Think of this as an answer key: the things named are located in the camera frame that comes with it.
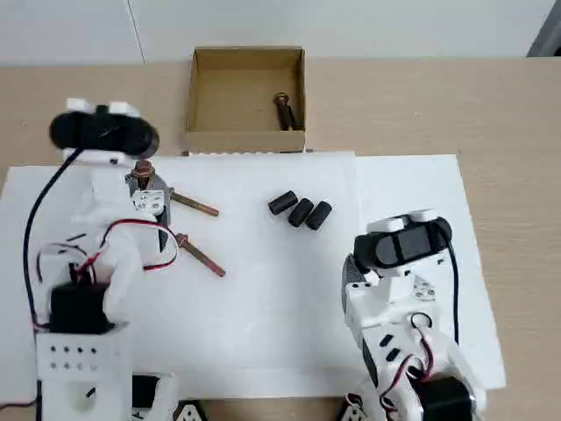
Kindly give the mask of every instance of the red wire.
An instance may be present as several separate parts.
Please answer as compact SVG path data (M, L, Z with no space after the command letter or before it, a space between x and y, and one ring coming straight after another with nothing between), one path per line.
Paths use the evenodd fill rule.
M388 407L386 405L386 403L384 403L384 398L395 387L395 385L398 383L398 381L401 379L401 376L403 375L403 373L405 372L405 368L407 367L407 363L409 362L409 360L412 357L414 357L414 355L412 353L410 353L407 357L405 357L403 359L399 368L395 372L394 379L392 380L392 383L390 384L389 388L387 388L386 391L380 395L380 406L384 410L386 410L386 411L395 411L396 410L395 408Z
M102 238L102 242L99 245L100 247L103 247L105 245L105 243L107 242L107 236L109 235L110 231L115 228L118 225L122 225L122 224L132 224L132 225L150 225L150 226L158 226L160 228L163 228L164 230L166 230L169 235L172 235L175 238L175 234L172 232L172 230L170 230L169 228L167 228L166 226L162 225L162 224L158 224L157 222L152 222L152 221L145 221L144 219L134 219L134 218L127 218L127 219L119 219L115 222L113 222L111 225L109 225L107 227L107 230L105 230L105 233L103 234L103 238ZM99 257L99 255L101 254L101 252L97 252L96 254L94 254L93 256L91 256L89 259L87 259L76 271L78 273L83 272L86 268L88 268L89 266L93 265L97 258ZM162 268L166 268L169 265L171 265L172 263L174 263L175 259L177 259L177 250L175 250L175 255L174 257L165 262L165 263L160 263L160 264L156 264L156 265L148 265L148 266L144 266L143 269L148 271L148 270L156 270L156 269L162 269Z
M411 319L411 324L421 335L421 344L423 345L423 348L425 349L425 352L427 353L427 357L428 357L428 360L429 360L426 370L423 370L423 377L420 380L421 382L424 382L424 381L426 381L427 379L430 378L430 372L432 371L432 368L434 367L434 363L435 363L434 354L432 353L432 349L430 348L429 342L424 337L423 332L421 332L421 329L419 329L419 327L413 322L413 319ZM395 407L388 406L384 402L384 398L395 387L395 385L398 383L398 381L401 379L401 377L403 376L403 373L405 372L405 367L407 366L407 363L408 363L409 359L412 358L412 357L414 357L414 355L412 353L410 355L408 355L407 357L405 357L405 359L401 362L401 365L397 369L397 372L395 373L395 377L392 380L392 383L390 384L389 388L387 388L386 391L380 395L380 406L386 411L387 416L389 415L390 412L397 412L397 409Z

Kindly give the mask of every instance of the black cylinder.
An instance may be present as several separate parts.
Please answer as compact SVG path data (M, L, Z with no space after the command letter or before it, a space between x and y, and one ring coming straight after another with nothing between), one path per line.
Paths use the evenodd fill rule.
M306 225L315 231L323 224L323 221L330 213L331 205L327 202L321 201L317 204L314 211L309 214L308 219L306 219Z
M278 215L286 209L298 203L294 191L289 190L284 195L277 197L272 202L269 202L269 210L273 215Z
M314 209L314 204L312 202L310 202L310 200L303 198L294 209L292 209L292 212L290 213L290 216L288 217L288 222L292 225L292 226L300 226L302 225L302 222L304 222L304 219L306 219L309 215L309 213L312 211L312 209Z

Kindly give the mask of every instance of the black wire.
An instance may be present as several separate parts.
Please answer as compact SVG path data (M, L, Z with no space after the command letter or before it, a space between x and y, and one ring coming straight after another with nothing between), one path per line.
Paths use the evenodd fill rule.
M33 322L33 339L36 341L36 331L35 326L39 323L37 322L37 312L35 311L35 300L33 299L33 290L32 290L32 283L31 278L29 276L29 241L32 233L32 226L33 226L33 219L35 219L35 215L37 214L37 210L39 209L43 199L45 198L46 194L49 190L53 187L53 185L57 182L60 178L62 173L66 171L66 169L72 164L76 158L82 153L83 149L78 148L72 152L70 156L64 161L64 163L57 169L56 173L54 173L53 177L48 181L46 186L41 190L39 196L35 200L35 203L32 206L31 212L29 212L29 218L27 218L27 224L25 225L25 233L24 233L24 250L23 250L23 263L24 263L24 282L25 282L25 292L27 294L27 301L29 302L29 311L31 312L32 322ZM41 408L42 408L42 387L41 381L37 380L37 410L35 413L35 419L37 421L41 420Z
M438 227L440 235L448 248L448 254L450 255L450 261L452 264L452 271L454 272L454 297L452 303L452 313L454 318L454 341L459 345L459 321L458 321L458 301L459 301L459 271L458 271L458 261L456 260L456 253L454 253L454 247L452 246L451 240L448 237L448 233L439 224L435 224Z

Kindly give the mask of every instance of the open cardboard box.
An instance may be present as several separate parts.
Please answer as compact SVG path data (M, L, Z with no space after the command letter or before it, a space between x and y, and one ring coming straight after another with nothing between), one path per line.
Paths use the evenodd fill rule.
M286 92L301 130L281 130L273 96ZM300 152L304 51L297 46L198 47L188 94L189 152Z

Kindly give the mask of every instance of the white wall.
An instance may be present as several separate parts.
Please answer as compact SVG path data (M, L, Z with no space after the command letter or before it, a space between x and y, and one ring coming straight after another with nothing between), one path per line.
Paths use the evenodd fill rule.
M129 0L147 61L205 44L311 56L524 56L554 0ZM127 0L0 0L0 64L141 62Z
M141 61L125 0L0 0L0 64Z

